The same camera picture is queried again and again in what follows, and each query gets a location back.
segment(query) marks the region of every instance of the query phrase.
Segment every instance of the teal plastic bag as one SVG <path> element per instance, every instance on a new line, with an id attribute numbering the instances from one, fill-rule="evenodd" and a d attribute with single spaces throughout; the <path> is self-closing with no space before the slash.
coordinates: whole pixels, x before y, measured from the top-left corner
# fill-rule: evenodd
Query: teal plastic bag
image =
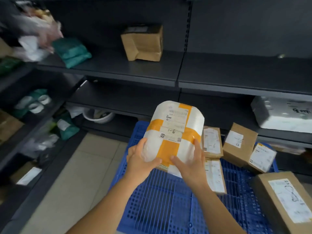
<path id="1" fill-rule="evenodd" d="M 37 101 L 40 96 L 47 94 L 47 92 L 47 89 L 37 89 L 27 94 L 14 106 L 12 116 L 21 119 L 29 111 L 28 106 Z"/>
<path id="2" fill-rule="evenodd" d="M 87 48 L 76 38 L 60 38 L 52 42 L 52 46 L 66 68 L 74 67 L 92 57 Z"/>
<path id="3" fill-rule="evenodd" d="M 59 128 L 60 137 L 62 140 L 68 140 L 70 137 L 78 133 L 80 130 L 71 121 L 71 116 L 69 112 L 66 112 L 59 117 L 57 117 L 57 127 Z"/>

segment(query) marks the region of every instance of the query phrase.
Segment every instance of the forearm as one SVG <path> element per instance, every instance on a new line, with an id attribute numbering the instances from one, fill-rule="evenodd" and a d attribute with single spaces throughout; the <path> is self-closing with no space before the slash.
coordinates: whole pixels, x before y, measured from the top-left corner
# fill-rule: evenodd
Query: forearm
<path id="1" fill-rule="evenodd" d="M 246 234 L 208 185 L 194 189 L 193 193 L 201 206 L 210 234 Z"/>
<path id="2" fill-rule="evenodd" d="M 107 195 L 66 234 L 115 234 L 136 185 L 122 178 Z"/>

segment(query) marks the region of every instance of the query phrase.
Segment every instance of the person's right hand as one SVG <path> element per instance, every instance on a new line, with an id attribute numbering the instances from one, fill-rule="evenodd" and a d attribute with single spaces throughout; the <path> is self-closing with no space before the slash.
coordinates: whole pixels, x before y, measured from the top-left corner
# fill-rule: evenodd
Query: person's right hand
<path id="1" fill-rule="evenodd" d="M 179 169 L 183 180 L 193 192 L 208 186 L 205 172 L 205 154 L 200 148 L 198 140 L 194 140 L 194 158 L 188 163 L 183 163 L 177 156 L 171 156 L 170 160 Z"/>

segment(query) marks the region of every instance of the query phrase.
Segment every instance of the person's left hand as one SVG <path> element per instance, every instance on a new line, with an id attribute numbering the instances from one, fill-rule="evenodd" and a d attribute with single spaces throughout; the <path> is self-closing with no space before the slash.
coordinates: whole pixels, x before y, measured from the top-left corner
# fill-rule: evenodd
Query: person's left hand
<path id="1" fill-rule="evenodd" d="M 162 163 L 162 159 L 156 157 L 153 161 L 145 162 L 141 156 L 143 145 L 147 141 L 147 138 L 143 138 L 135 146 L 128 149 L 127 155 L 127 169 L 124 175 L 125 179 L 137 187 L 141 184 L 150 174 L 151 170 Z"/>

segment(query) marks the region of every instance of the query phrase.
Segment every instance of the white tape roll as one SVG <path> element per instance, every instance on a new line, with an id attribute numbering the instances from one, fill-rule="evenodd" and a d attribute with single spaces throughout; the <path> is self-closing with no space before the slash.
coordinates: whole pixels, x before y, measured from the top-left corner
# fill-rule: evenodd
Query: white tape roll
<path id="1" fill-rule="evenodd" d="M 48 104 L 49 102 L 51 102 L 51 98 L 49 97 L 49 95 L 42 95 L 38 98 L 38 101 L 43 104 L 43 105 L 46 105 Z"/>
<path id="2" fill-rule="evenodd" d="M 37 114 L 44 109 L 44 106 L 41 103 L 33 103 L 29 105 L 28 109 L 32 113 Z"/>

